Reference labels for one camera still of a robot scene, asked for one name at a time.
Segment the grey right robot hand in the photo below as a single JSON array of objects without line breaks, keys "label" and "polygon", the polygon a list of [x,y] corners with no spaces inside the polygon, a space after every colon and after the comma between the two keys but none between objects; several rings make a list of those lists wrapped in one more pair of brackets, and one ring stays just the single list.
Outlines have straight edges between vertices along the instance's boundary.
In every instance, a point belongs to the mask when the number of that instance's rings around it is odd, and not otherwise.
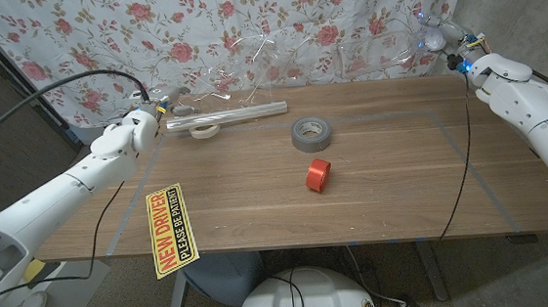
[{"label": "grey right robot hand", "polygon": [[486,55],[483,42],[477,42],[480,37],[465,26],[429,13],[420,13],[418,22],[422,25],[423,45],[431,52],[444,51],[445,56],[454,54],[462,57],[468,64]]}]

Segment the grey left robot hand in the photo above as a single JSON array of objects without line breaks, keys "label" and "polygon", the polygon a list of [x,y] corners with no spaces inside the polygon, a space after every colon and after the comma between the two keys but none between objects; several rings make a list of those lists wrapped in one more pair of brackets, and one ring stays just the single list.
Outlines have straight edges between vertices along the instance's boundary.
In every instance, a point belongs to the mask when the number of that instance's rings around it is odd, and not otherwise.
[{"label": "grey left robot hand", "polygon": [[198,109],[180,102],[180,98],[189,93],[187,87],[153,87],[148,91],[149,100],[141,100],[139,109],[154,115],[157,120],[167,112],[175,117],[198,113]]}]

